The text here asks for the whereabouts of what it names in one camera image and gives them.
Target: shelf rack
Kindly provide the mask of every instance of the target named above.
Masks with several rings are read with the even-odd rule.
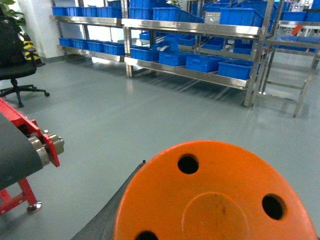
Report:
[[[104,0],[104,5],[107,6],[108,2],[112,2],[116,0]],[[84,1],[83,0],[75,0],[76,5],[79,7],[84,6]],[[56,1],[51,0],[52,6],[56,6]],[[122,19],[121,18],[113,18],[113,17],[85,17],[85,16],[56,16],[56,15],[51,15],[50,19],[52,21],[57,22],[60,37],[63,37],[63,32],[60,23],[68,23],[68,24],[79,24],[83,28],[83,37],[85,39],[89,39],[89,31],[88,31],[88,26],[100,26],[100,27],[111,27],[111,28],[123,28],[122,25]],[[68,53],[76,54],[76,55],[81,55],[85,57],[95,57],[95,58],[100,58],[104,60],[109,60],[113,62],[119,62],[123,63],[125,56],[119,56],[119,55],[111,55],[111,54],[106,54],[103,52],[96,52],[96,51],[89,51],[89,50],[84,50],[84,49],[78,49],[74,47],[66,47],[66,46],[57,46],[58,49],[61,51],[64,51],[64,57],[65,60],[68,60]]]
[[[284,1],[281,0],[279,3],[279,11],[282,11],[284,5]],[[307,29],[309,33],[314,30],[320,29],[320,22],[304,22],[304,21],[279,21],[277,18],[277,26],[279,28],[289,28],[294,29],[296,26],[301,25],[302,29]],[[281,49],[277,48],[277,46],[286,46],[286,47],[301,47],[308,49],[307,51],[298,51],[298,50],[291,50],[291,49]],[[315,52],[309,51],[309,49],[316,49]],[[265,55],[262,58],[261,68],[263,69],[260,71],[260,86],[259,90],[254,93],[253,101],[256,100],[256,96],[260,97],[267,97],[271,99],[276,99],[285,103],[295,104],[295,110],[293,113],[293,117],[295,118],[299,113],[299,110],[302,106],[303,100],[307,94],[308,87],[310,86],[310,82],[313,78],[315,73],[315,69],[318,66],[319,58],[320,58],[320,44],[316,43],[309,43],[309,42],[301,42],[301,41],[287,41],[287,40],[279,40],[277,35],[274,35],[266,40],[266,51]],[[275,57],[275,53],[285,53],[285,54],[295,54],[295,55],[303,55],[303,56],[310,56],[313,57],[311,67],[308,71],[307,77],[304,79],[302,85],[295,85],[284,83],[280,81],[273,81],[269,80],[269,74],[272,67],[272,63]],[[266,88],[269,85],[283,87],[284,89],[296,89],[300,90],[299,96],[294,98],[292,94],[284,91],[278,91],[275,94],[266,93]]]
[[[198,0],[198,6],[203,6],[205,0]],[[152,32],[160,31],[166,33],[182,33],[197,36],[215,36],[225,37],[229,39],[245,39],[253,40],[254,45],[257,44],[256,51],[252,51],[251,55],[239,54],[227,51],[210,51],[209,49],[197,48],[195,52],[204,54],[215,54],[219,56],[226,56],[238,59],[247,59],[254,62],[252,73],[257,73],[260,64],[261,56],[264,49],[264,41],[266,38],[267,29],[270,23],[270,15],[273,7],[273,0],[269,0],[264,16],[262,28],[255,26],[238,26],[238,25],[220,25],[207,23],[190,23],[190,22],[175,22],[175,21],[156,21],[156,20],[140,20],[129,19],[127,17],[122,19],[124,29],[127,31],[127,36],[130,35],[131,30],[145,30],[150,31],[150,44],[155,37]],[[122,0],[122,6],[128,6],[128,0]],[[214,83],[218,85],[228,86],[240,90],[246,90],[245,100],[243,105],[251,107],[253,105],[254,92],[258,91],[260,83],[257,82],[257,75],[251,74],[248,80],[236,79],[231,77],[224,77],[216,73],[204,73],[185,69],[183,66],[168,66],[157,62],[148,62],[133,59],[130,56],[130,49],[132,46],[131,39],[125,39],[126,58],[126,73],[129,77],[133,77],[135,72],[133,66],[142,67],[152,71],[169,73],[177,76],[197,79],[204,82]]]

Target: red metal frame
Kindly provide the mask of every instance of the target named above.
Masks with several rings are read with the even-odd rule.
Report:
[[[29,134],[36,135],[42,143],[47,144],[50,149],[50,153],[53,156],[53,158],[50,158],[51,162],[56,167],[60,166],[57,151],[53,141],[47,134],[41,133],[41,129],[38,127],[36,120],[29,120],[2,98],[0,98],[0,113],[3,114],[16,127],[25,126]],[[2,203],[0,204],[0,216],[25,201],[29,203],[29,206],[33,206],[38,202],[26,178],[20,180],[18,184],[22,192],[13,197],[10,196],[6,189],[0,190],[0,199],[2,200]]]

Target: black office chair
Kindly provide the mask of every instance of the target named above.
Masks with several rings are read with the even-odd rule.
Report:
[[[33,53],[34,48],[29,48],[32,61],[26,60],[23,51],[24,45],[19,38],[20,28],[12,17],[0,16],[0,80],[11,79],[13,87],[0,89],[0,97],[16,93],[18,106],[22,108],[20,92],[43,92],[46,97],[50,93],[37,89],[34,85],[18,86],[18,78],[23,78],[36,73],[36,62]]]

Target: chair base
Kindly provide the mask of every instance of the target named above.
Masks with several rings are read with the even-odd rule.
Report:
[[[43,90],[43,89],[37,89],[33,84],[18,86],[18,81],[16,79],[11,79],[11,84],[13,85],[13,87],[0,89],[0,98],[5,97],[9,94],[16,93],[16,96],[18,98],[19,108],[24,107],[24,105],[21,101],[20,92],[43,92],[46,97],[50,96],[49,92],[47,92],[46,90]]]

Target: conveyor belt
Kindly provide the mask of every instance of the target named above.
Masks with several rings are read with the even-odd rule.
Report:
[[[28,138],[0,113],[0,190],[43,168]]]
[[[71,240],[112,240],[118,206],[131,179],[142,167],[139,164],[102,210]]]

